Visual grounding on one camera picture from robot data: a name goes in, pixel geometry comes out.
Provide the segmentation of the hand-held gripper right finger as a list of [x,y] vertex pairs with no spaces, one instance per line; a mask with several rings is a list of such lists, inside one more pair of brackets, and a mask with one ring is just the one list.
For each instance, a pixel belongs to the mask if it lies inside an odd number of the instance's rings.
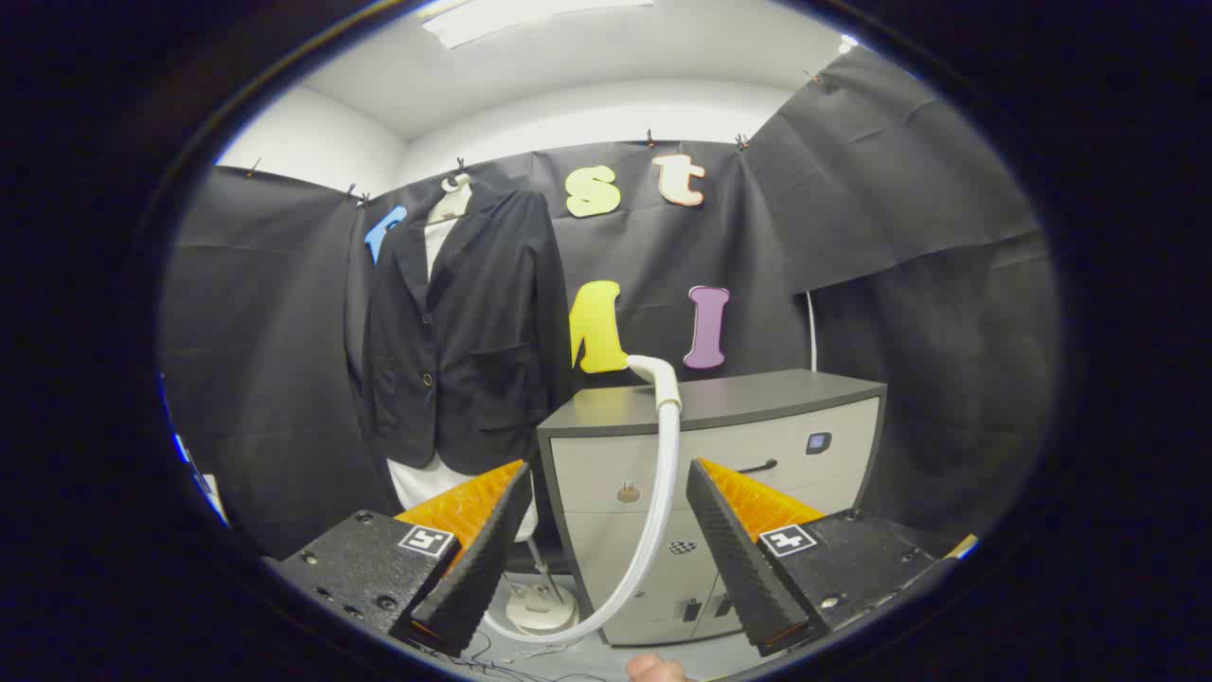
[[705,458],[688,466],[686,495],[764,657],[854,629],[953,556],[951,540],[857,508],[818,512]]

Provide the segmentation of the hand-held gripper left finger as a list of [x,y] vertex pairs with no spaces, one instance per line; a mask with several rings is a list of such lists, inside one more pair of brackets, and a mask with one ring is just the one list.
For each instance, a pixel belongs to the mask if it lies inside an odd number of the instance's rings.
[[528,463],[505,463],[399,515],[353,512],[278,561],[276,574],[360,629],[459,657],[532,499]]

